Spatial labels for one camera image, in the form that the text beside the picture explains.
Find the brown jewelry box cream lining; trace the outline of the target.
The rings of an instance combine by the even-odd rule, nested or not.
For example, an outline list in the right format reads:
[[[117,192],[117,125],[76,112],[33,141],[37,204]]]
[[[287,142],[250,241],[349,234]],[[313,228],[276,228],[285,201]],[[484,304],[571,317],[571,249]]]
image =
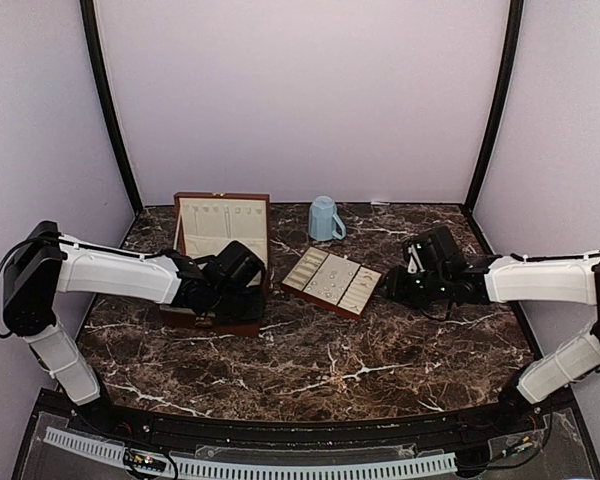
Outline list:
[[[269,196],[267,194],[184,193],[174,195],[177,213],[174,248],[167,252],[181,269],[183,283],[174,299],[160,306],[163,322],[171,327],[194,328],[201,320],[218,333],[259,334],[262,318],[254,323],[215,323],[213,308],[230,291],[217,292],[196,262],[217,255],[231,241],[250,248],[265,264],[261,287],[270,281]]]

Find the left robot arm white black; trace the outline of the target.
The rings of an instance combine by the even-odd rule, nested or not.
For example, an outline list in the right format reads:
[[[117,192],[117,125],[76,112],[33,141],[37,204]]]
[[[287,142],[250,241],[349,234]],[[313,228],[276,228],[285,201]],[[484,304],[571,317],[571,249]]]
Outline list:
[[[121,427],[120,412],[55,314],[58,293],[115,295],[210,316],[234,332],[258,324],[265,312],[266,267],[239,241],[219,254],[191,258],[173,249],[139,253],[64,236],[40,222],[0,260],[0,339],[22,338],[81,417],[100,436]]]

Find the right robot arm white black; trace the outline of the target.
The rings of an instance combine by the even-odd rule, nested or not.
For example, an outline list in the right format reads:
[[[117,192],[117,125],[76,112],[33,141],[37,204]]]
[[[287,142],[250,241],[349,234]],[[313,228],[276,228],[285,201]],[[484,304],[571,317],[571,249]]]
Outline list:
[[[600,370],[600,250],[583,254],[528,257],[484,256],[473,262],[430,241],[407,245],[405,265],[391,268],[382,282],[388,299],[414,308],[438,301],[486,305],[523,301],[593,306],[595,321],[554,353],[519,371],[490,413],[501,434],[514,432],[529,416],[529,405]]]

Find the brown jewelry tray cream lining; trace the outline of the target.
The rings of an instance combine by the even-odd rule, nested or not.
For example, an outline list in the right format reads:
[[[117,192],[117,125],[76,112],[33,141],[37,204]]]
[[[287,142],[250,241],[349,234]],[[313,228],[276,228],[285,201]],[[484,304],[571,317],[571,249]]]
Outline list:
[[[382,274],[350,259],[309,247],[281,282],[301,299],[359,320]]]

